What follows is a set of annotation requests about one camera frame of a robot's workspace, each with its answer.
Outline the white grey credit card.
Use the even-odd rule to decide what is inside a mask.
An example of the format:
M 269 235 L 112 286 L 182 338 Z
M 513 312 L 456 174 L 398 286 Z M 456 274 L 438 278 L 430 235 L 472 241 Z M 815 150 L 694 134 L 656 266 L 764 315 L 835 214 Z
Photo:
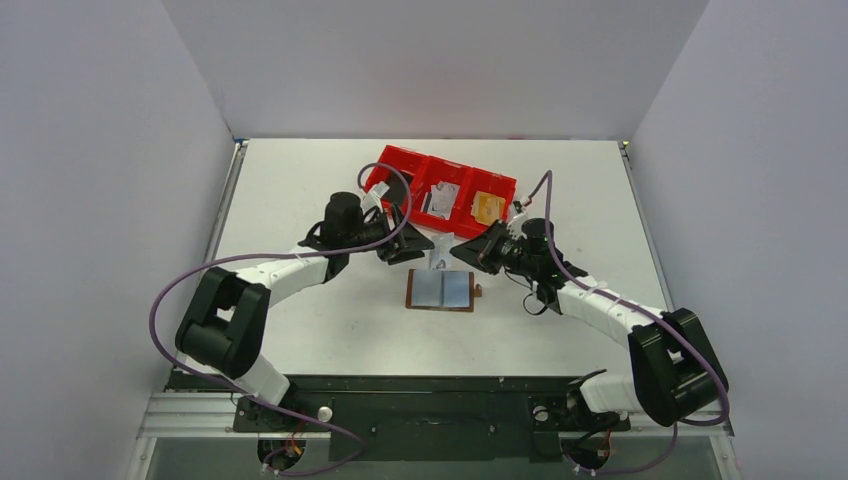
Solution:
M 450 250 L 454 246 L 455 235 L 453 233 L 442 233 L 430 238 L 434 247 L 429 251 L 428 265 L 431 270 L 450 270 L 453 264 L 453 256 Z

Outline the brown leather card holder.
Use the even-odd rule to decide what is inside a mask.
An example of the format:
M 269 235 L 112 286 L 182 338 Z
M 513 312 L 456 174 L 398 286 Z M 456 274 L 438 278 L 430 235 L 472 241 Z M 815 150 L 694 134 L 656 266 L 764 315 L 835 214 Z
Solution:
M 470 271 L 410 269 L 405 307 L 410 310 L 466 312 L 475 309 L 483 289 Z

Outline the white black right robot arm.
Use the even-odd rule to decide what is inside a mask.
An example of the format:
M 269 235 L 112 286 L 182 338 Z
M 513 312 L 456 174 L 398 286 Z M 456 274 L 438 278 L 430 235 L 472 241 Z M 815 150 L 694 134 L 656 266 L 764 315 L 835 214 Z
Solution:
M 729 382 L 699 317 L 627 300 L 564 258 L 543 218 L 514 234 L 502 221 L 451 248 L 456 259 L 482 272 L 524 278 L 544 310 L 579 320 L 629 355 L 626 375 L 592 373 L 564 400 L 566 418 L 588 427 L 603 414 L 641 412 L 661 426 L 695 425 L 692 414 L 716 402 L 714 419 L 729 416 Z

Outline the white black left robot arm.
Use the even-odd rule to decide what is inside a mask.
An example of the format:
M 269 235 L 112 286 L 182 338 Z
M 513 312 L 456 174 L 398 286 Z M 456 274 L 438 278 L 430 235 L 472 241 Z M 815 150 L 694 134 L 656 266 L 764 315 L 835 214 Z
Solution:
M 291 427 L 298 402 L 290 380 L 261 354 L 270 308 L 293 294 L 334 279 L 349 257 L 373 251 L 389 264 L 424 257 L 434 244 L 403 221 L 398 205 L 364 209 L 350 192 L 331 195 L 322 221 L 275 259 L 229 271 L 215 266 L 201 277 L 175 336 L 177 350 L 212 368 L 246 394 L 261 399 L 259 416 L 272 429 Z

